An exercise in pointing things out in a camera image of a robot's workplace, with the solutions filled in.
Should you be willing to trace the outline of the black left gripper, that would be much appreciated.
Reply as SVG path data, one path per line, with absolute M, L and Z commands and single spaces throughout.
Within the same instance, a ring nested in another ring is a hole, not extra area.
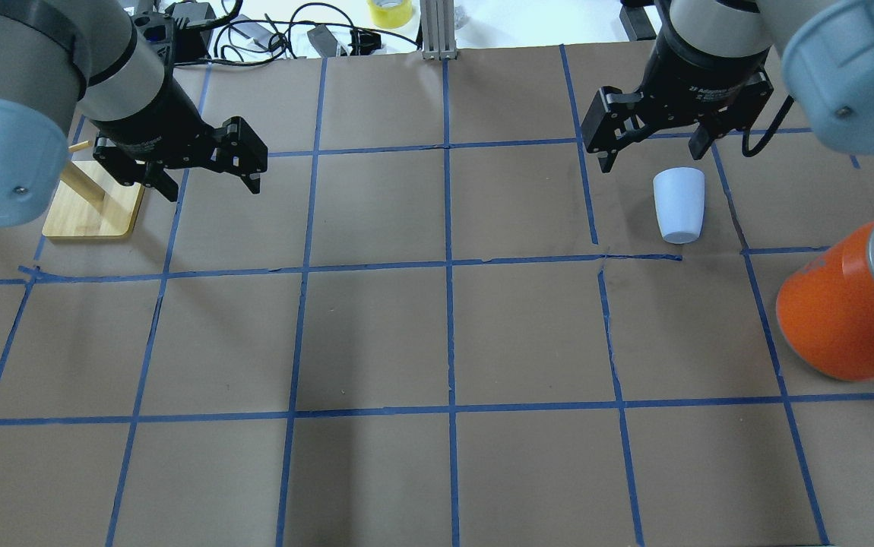
M 212 128 L 169 72 L 138 113 L 93 125 L 93 159 L 121 186 L 155 189 L 169 202 L 179 199 L 179 184 L 166 174 L 169 169 L 228 173 L 260 194 L 269 166 L 269 149 L 249 122 L 235 115 Z

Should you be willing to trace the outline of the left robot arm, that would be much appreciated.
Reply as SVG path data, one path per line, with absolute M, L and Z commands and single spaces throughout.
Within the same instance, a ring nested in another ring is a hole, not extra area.
M 269 151 L 245 119 L 211 127 L 176 82 L 212 21 L 176 8 L 129 14 L 116 1 L 0 1 L 0 227 L 44 214 L 80 113 L 93 158 L 123 187 L 179 198 L 176 169 L 207 169 L 261 189 Z

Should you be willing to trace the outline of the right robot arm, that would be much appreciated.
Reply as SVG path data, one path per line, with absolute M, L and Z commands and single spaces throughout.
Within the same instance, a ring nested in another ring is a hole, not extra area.
M 667 129 L 695 127 L 701 159 L 738 131 L 760 153 L 791 108 L 827 148 L 874 155 L 874 1 L 657 1 L 657 33 L 631 93 L 601 87 L 581 122 L 610 172 L 618 153 Z

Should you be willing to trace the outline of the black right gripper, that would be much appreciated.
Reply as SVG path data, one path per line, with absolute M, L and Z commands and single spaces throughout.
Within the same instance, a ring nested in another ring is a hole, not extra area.
M 679 128 L 700 121 L 689 152 L 693 160 L 704 158 L 715 140 L 755 125 L 773 93 L 765 71 L 770 51 L 724 58 L 702 52 L 673 29 L 663 29 L 638 91 L 603 86 L 594 94 L 581 122 L 586 151 L 608 174 L 618 153 L 649 138 L 654 127 Z

